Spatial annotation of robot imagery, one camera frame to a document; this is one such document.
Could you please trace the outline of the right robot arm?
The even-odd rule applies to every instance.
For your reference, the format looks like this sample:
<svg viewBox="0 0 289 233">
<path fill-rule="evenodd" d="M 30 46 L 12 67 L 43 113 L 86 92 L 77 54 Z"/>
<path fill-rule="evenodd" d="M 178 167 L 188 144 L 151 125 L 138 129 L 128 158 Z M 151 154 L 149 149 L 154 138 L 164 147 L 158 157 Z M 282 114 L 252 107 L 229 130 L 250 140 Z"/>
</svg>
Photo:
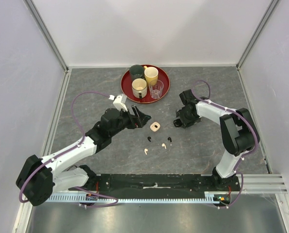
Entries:
<svg viewBox="0 0 289 233">
<path fill-rule="evenodd" d="M 176 110 L 175 127 L 188 128 L 207 118 L 220 126 L 224 154 L 213 169 L 211 185 L 223 191 L 234 178 L 239 163 L 259 145 L 259 135 L 248 109 L 232 109 L 193 95 L 188 89 L 179 94 L 183 107 Z"/>
</svg>

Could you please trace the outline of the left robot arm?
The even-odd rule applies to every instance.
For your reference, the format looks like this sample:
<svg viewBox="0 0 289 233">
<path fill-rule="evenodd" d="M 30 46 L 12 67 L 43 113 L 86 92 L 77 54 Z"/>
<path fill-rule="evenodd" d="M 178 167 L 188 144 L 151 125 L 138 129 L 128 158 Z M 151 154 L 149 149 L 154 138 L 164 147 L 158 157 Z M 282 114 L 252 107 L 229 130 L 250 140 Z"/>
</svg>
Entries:
<svg viewBox="0 0 289 233">
<path fill-rule="evenodd" d="M 97 175 L 87 165 L 73 170 L 68 168 L 105 149 L 112 138 L 124 129 L 142 128 L 150 119 L 151 116 L 144 114 L 136 106 L 132 106 L 131 112 L 110 108 L 75 143 L 42 158 L 30 156 L 16 180 L 20 202 L 38 206 L 55 192 L 79 187 L 85 191 L 94 189 Z"/>
</svg>

